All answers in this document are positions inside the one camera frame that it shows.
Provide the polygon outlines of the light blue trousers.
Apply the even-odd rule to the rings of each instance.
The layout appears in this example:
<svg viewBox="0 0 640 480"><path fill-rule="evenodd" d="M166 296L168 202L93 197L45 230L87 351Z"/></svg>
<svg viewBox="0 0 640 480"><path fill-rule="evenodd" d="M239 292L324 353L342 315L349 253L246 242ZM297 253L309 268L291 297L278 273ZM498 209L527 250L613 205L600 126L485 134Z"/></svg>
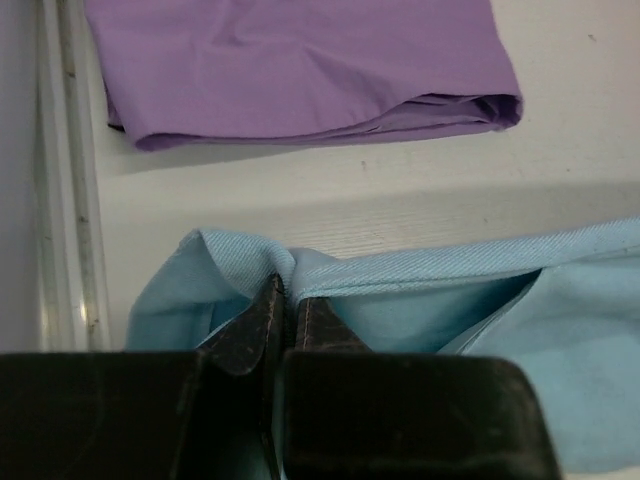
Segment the light blue trousers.
<svg viewBox="0 0 640 480"><path fill-rule="evenodd" d="M278 274L382 352L509 359L541 398L563 469L639 463L639 222L339 260L244 233L185 237L134 303L130 350L190 350Z"/></svg>

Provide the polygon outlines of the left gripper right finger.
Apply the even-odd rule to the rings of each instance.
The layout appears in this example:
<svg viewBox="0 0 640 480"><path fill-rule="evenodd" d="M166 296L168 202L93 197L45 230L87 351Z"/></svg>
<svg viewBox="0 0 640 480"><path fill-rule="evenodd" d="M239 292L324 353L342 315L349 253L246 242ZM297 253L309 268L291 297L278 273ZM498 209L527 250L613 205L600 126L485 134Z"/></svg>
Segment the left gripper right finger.
<svg viewBox="0 0 640 480"><path fill-rule="evenodd" d="M362 469L354 372L370 349L326 298L303 301L284 361L283 466L289 479L353 479Z"/></svg>

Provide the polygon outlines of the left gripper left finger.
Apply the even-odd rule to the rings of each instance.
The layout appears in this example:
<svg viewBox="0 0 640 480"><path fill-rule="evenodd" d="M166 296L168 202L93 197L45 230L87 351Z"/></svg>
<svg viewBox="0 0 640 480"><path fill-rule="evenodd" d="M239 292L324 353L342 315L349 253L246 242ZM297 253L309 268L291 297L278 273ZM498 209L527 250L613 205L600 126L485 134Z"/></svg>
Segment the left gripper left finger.
<svg viewBox="0 0 640 480"><path fill-rule="evenodd" d="M284 310L283 282L273 274L246 310L200 346L213 367L205 438L214 448L212 471L220 479L281 477L273 416Z"/></svg>

